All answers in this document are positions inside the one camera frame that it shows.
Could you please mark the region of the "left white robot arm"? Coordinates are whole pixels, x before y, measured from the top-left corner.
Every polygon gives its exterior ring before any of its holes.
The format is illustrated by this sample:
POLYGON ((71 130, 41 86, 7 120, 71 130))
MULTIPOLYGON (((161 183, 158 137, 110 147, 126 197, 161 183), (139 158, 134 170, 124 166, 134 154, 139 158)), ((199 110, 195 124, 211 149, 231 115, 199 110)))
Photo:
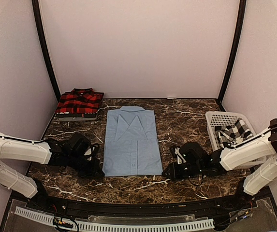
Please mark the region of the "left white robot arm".
POLYGON ((96 157, 99 144, 80 133, 70 139, 28 140, 0 133, 0 184, 16 191, 28 199, 42 211, 52 206, 42 183, 27 177, 6 165, 3 160, 20 160, 43 165, 70 167, 79 177, 97 177, 104 173, 100 168, 100 160, 96 157))

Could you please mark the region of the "light blue long sleeve shirt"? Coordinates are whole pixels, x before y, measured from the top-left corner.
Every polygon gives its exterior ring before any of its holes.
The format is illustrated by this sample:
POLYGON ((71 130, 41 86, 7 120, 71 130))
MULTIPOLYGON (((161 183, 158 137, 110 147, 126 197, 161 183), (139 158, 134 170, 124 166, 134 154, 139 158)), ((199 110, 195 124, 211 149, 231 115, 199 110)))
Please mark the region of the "light blue long sleeve shirt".
POLYGON ((102 171, 106 177, 162 174, 153 110, 122 106, 107 112, 102 171))

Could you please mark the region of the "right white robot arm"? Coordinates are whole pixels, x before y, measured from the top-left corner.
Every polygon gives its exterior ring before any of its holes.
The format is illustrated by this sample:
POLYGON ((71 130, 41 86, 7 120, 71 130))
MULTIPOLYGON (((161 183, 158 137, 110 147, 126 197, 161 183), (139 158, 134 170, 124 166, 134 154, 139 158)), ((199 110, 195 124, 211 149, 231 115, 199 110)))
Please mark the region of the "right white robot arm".
POLYGON ((251 175, 238 184, 237 194, 231 197, 230 205, 240 210, 263 187, 277 178, 277 118, 268 128, 237 145, 230 145, 208 154, 197 142, 170 147, 178 161, 170 163, 162 176, 170 180, 189 177, 214 177, 226 174, 236 167, 265 157, 266 161, 251 175))

